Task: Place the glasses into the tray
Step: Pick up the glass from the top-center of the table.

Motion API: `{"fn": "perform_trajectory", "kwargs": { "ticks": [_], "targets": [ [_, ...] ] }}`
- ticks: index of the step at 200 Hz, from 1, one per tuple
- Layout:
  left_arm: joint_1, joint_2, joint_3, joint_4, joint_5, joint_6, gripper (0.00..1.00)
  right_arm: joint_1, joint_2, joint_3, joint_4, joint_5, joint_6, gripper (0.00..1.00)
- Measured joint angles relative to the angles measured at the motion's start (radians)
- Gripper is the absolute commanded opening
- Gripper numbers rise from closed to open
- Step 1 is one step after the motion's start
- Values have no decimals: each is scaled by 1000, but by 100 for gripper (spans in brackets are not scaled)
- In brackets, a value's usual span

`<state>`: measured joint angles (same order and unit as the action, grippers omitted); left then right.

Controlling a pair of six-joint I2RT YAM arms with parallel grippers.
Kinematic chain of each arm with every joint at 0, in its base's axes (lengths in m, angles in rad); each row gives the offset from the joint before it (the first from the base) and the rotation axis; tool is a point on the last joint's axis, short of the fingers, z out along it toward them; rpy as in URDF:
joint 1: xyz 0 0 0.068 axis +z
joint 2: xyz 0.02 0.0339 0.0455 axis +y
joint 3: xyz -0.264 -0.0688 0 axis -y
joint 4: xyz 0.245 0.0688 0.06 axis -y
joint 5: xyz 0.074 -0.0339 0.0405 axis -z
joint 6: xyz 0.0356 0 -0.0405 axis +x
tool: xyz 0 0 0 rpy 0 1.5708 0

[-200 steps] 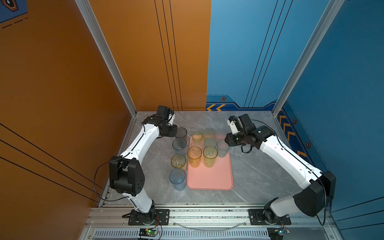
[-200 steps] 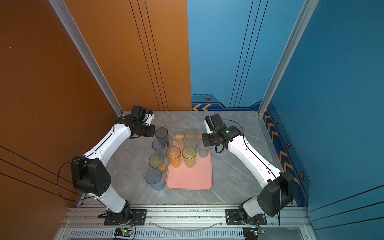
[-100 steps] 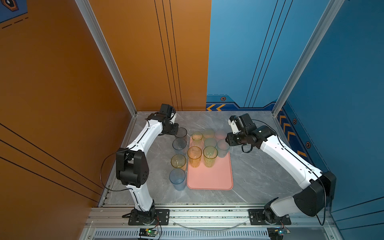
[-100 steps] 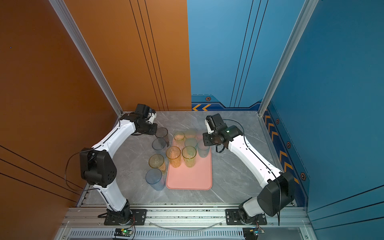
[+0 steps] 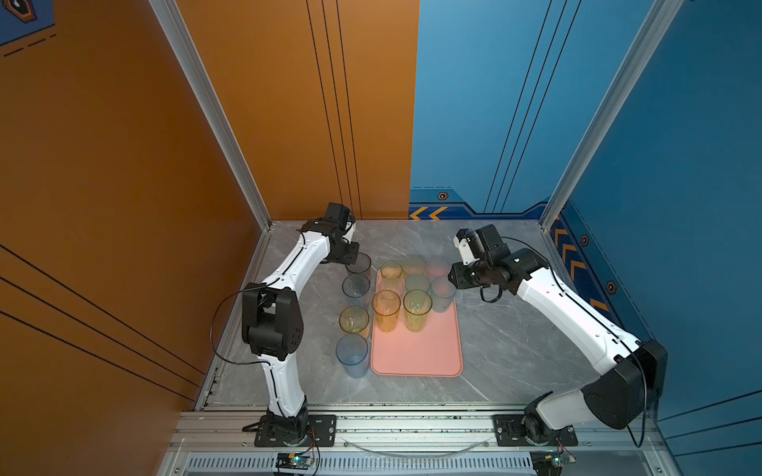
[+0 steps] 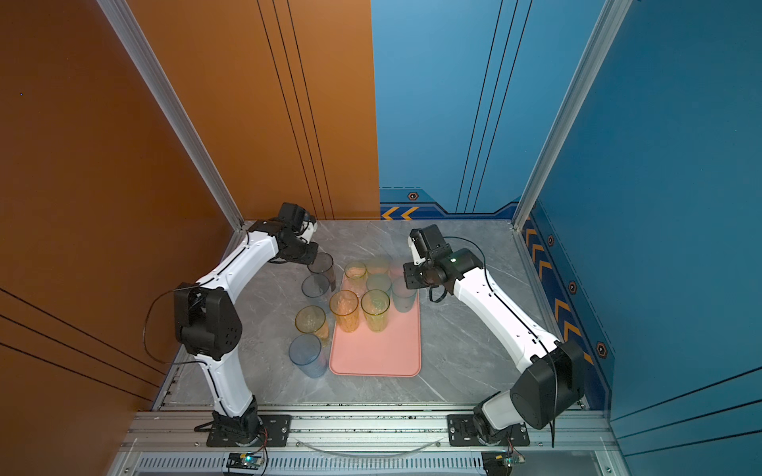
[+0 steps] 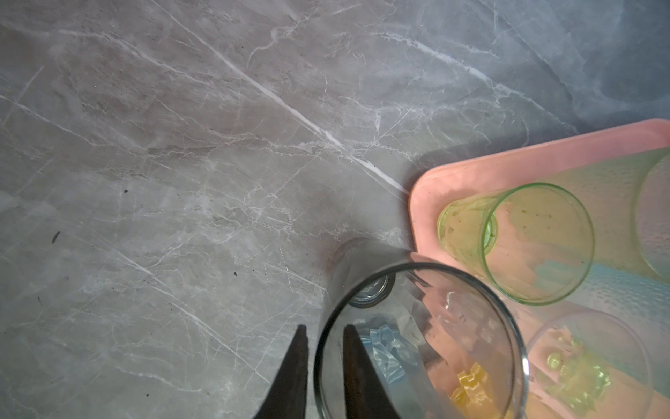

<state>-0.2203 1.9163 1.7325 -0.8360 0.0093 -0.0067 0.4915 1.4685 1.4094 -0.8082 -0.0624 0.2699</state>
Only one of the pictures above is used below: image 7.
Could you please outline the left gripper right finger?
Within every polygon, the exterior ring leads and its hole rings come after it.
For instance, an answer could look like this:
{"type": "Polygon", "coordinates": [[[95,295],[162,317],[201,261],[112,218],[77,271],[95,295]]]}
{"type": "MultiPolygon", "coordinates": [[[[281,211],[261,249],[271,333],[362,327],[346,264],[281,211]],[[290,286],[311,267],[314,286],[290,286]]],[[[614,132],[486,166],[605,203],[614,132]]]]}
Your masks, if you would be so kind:
{"type": "Polygon", "coordinates": [[[353,325],[343,333],[343,375],[347,418],[400,418],[353,325]]]}

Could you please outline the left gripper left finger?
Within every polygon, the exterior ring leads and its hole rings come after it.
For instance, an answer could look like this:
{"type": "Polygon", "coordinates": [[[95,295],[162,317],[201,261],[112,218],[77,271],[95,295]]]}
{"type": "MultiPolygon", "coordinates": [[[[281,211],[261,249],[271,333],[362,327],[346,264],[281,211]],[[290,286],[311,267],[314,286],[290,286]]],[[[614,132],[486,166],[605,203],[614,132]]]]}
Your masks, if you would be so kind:
{"type": "Polygon", "coordinates": [[[309,372],[307,328],[299,325],[256,419],[305,419],[309,372]]]}

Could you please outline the smoky grey glass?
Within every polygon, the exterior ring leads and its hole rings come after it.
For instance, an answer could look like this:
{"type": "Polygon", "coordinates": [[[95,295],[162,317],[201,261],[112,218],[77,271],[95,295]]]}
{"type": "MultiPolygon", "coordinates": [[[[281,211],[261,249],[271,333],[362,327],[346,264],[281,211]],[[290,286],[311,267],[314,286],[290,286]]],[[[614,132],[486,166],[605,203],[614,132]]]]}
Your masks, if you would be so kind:
{"type": "Polygon", "coordinates": [[[323,418],[345,416],[344,331],[354,326],[403,418],[522,418],[529,395],[518,323],[482,281],[369,239],[330,265],[313,370],[323,418]]]}

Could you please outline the clear short glass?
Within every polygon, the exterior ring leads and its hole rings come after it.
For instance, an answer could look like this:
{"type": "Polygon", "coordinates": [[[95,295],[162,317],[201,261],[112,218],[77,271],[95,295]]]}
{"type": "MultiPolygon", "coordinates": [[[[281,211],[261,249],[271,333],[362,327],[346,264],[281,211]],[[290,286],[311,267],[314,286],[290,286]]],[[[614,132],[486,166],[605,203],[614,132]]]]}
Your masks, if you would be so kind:
{"type": "Polygon", "coordinates": [[[529,324],[525,417],[647,417],[654,397],[651,362],[628,324],[593,310],[529,324]]]}

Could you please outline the small green glass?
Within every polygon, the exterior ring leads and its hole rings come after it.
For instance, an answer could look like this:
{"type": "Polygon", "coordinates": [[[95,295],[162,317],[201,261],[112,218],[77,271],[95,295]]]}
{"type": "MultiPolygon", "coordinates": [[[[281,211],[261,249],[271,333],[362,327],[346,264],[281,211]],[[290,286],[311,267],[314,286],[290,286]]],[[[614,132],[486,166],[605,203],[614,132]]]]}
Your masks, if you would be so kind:
{"type": "Polygon", "coordinates": [[[476,277],[528,306],[555,304],[586,279],[595,255],[584,205],[552,183],[465,197],[436,220],[441,248],[476,277]]]}

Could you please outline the yellow-green short glass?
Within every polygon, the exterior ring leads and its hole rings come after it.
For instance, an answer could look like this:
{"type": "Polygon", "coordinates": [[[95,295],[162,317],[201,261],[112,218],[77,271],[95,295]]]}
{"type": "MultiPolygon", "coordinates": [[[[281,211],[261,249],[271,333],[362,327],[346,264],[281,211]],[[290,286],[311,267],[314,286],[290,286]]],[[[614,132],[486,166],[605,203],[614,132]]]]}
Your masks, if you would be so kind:
{"type": "Polygon", "coordinates": [[[598,264],[668,283],[668,148],[591,163],[543,180],[568,190],[586,208],[598,264]]]}

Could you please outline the teal textured glass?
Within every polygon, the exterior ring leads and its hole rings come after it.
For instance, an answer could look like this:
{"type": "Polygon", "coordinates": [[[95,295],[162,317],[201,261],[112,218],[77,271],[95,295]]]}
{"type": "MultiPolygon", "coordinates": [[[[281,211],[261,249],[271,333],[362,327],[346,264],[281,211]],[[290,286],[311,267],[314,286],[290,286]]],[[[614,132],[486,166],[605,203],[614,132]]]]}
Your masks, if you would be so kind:
{"type": "Polygon", "coordinates": [[[669,284],[595,264],[568,300],[628,324],[649,353],[654,389],[669,396],[669,284]]]}

